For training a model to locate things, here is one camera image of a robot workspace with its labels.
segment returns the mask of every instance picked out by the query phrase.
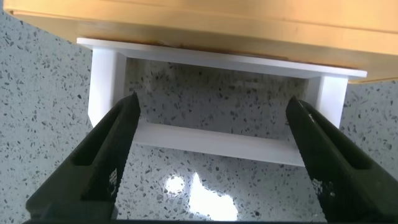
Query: speckled gray surface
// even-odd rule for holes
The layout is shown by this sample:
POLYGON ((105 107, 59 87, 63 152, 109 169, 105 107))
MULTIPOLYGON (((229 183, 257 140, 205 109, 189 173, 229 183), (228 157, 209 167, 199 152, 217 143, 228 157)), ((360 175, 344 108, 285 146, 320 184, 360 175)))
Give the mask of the speckled gray surface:
MULTIPOLYGON (((1 222, 29 218, 27 198, 91 130, 90 67, 89 50, 0 15, 1 222)), ((284 109, 303 80, 144 60, 127 68, 126 93, 138 92, 150 122, 292 139, 284 109)), ((395 178, 397 87, 350 85, 341 122, 395 178)), ((137 145, 116 206, 118 218, 323 220, 303 168, 137 145)))

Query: wooden board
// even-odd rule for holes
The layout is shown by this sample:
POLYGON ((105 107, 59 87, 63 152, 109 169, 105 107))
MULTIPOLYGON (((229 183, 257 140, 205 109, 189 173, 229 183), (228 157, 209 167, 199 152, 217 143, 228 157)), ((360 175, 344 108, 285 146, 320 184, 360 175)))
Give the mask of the wooden board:
POLYGON ((395 0, 4 0, 11 15, 69 41, 87 37, 256 55, 397 78, 395 0))

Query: terrazzo countertop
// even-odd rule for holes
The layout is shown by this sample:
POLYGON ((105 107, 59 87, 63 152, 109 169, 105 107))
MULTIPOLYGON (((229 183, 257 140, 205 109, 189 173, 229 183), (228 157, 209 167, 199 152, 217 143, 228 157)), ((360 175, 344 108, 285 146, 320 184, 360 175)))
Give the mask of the terrazzo countertop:
MULTIPOLYGON (((0 220, 29 219, 30 195, 91 130, 91 52, 0 15, 0 220)), ((141 119, 293 141, 288 99, 305 80, 129 59, 141 119)), ((341 130, 398 178, 396 82, 350 85, 341 130)), ((325 221, 302 167, 133 144, 120 219, 325 221)))

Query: white plastic bracket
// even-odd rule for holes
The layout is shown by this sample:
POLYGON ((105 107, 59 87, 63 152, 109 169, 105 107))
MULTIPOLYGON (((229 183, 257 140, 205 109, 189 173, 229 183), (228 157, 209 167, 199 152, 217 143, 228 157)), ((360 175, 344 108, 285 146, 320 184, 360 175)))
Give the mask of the white plastic bracket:
POLYGON ((126 56, 113 50, 93 48, 88 117, 95 127, 124 97, 126 56))
MULTIPOLYGON (((96 126, 112 106, 124 97, 127 57, 306 78, 308 87, 305 100, 336 127, 340 125, 348 80, 364 78, 367 74, 362 70, 348 68, 107 40, 78 38, 77 43, 93 49, 88 103, 88 115, 93 126, 96 126)), ((139 123, 133 142, 303 166, 296 146, 273 139, 139 123)))
POLYGON ((309 78, 305 101, 339 128, 347 84, 347 77, 309 78))

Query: white vertical leg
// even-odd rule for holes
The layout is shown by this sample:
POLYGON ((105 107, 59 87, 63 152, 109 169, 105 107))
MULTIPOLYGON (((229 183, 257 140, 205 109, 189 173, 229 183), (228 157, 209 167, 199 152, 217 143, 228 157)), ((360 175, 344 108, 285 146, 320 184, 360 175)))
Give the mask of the white vertical leg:
POLYGON ((126 56, 115 50, 93 49, 88 116, 95 127, 124 96, 126 56))
POLYGON ((339 128, 347 84, 348 78, 328 76, 310 78, 305 101, 339 128))

